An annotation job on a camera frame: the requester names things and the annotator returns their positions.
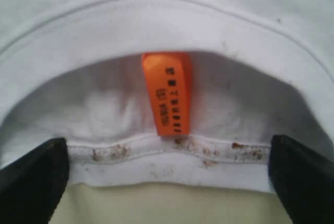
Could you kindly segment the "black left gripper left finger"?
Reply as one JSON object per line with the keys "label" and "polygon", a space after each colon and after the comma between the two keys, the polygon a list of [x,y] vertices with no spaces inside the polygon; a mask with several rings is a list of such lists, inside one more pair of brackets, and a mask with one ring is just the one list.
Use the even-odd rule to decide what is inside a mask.
{"label": "black left gripper left finger", "polygon": [[69,179],[66,140],[53,138],[1,169],[1,223],[49,223]]}

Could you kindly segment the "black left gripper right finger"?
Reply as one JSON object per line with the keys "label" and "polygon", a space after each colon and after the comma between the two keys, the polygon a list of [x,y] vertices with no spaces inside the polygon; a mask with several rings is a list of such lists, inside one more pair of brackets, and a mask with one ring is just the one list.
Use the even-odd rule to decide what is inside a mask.
{"label": "black left gripper right finger", "polygon": [[271,184],[293,223],[333,223],[333,161],[286,135],[274,135]]}

